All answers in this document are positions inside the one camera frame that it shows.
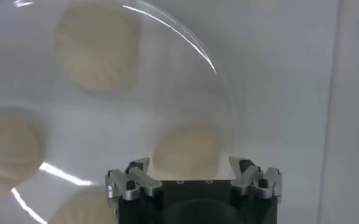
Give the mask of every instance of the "white surface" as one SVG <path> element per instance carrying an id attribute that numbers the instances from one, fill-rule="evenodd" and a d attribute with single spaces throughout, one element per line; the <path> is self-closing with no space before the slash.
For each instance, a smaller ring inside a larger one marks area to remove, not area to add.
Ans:
<path id="1" fill-rule="evenodd" d="M 341 0 L 319 224 L 359 223 L 359 0 Z"/>
<path id="2" fill-rule="evenodd" d="M 237 154 L 283 172 L 282 223 L 316 223 L 338 0 L 150 1 L 224 66 L 243 128 Z"/>

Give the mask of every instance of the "steamed bun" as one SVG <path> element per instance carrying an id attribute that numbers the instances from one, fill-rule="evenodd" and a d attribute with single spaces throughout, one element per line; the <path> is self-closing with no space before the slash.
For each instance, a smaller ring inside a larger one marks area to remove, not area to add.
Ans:
<path id="1" fill-rule="evenodd" d="M 130 75 L 136 45 L 126 19 L 95 3 L 67 9 L 54 31 L 63 72 L 91 91 L 113 89 Z"/>
<path id="2" fill-rule="evenodd" d="M 38 139 L 24 119 L 0 113 L 0 195 L 38 169 L 38 149 Z"/>
<path id="3" fill-rule="evenodd" d="M 89 187 L 72 196 L 48 224 L 115 224 L 104 187 Z"/>
<path id="4" fill-rule="evenodd" d="M 187 125 L 160 140 L 153 163 L 163 180 L 207 180 L 218 171 L 220 151 L 219 141 L 210 130 Z"/>

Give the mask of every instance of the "dumpling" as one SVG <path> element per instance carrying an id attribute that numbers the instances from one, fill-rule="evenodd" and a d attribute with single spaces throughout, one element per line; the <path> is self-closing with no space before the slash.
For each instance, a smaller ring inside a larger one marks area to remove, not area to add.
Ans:
<path id="1" fill-rule="evenodd" d="M 115 224 L 106 203 L 104 187 L 89 187 L 73 195 L 55 212 L 48 224 Z"/>
<path id="2" fill-rule="evenodd" d="M 130 76 L 136 40 L 123 16 L 95 3 L 67 9 L 54 32 L 63 72 L 90 91 L 113 89 Z"/>
<path id="3" fill-rule="evenodd" d="M 187 125 L 160 140 L 153 164 L 163 180 L 208 180 L 217 174 L 220 153 L 219 141 L 209 129 Z"/>
<path id="4" fill-rule="evenodd" d="M 31 176 L 39 162 L 33 129 L 21 117 L 0 113 L 0 195 Z"/>

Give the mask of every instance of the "transparent plate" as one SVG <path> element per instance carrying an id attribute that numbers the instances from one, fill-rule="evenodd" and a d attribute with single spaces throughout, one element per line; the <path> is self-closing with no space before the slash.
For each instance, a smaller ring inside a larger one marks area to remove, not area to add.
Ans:
<path id="1" fill-rule="evenodd" d="M 44 151 L 36 174 L 0 197 L 0 223 L 45 223 L 75 191 L 151 156 L 162 133 L 185 124 L 219 136 L 224 153 L 216 178 L 230 178 L 235 110 L 203 44 L 153 5 L 117 1 L 139 36 L 135 81 L 92 94 L 71 83 L 53 56 L 54 27 L 69 3 L 0 0 L 0 109 L 28 117 Z M 155 177 L 153 166 L 150 174 Z"/>

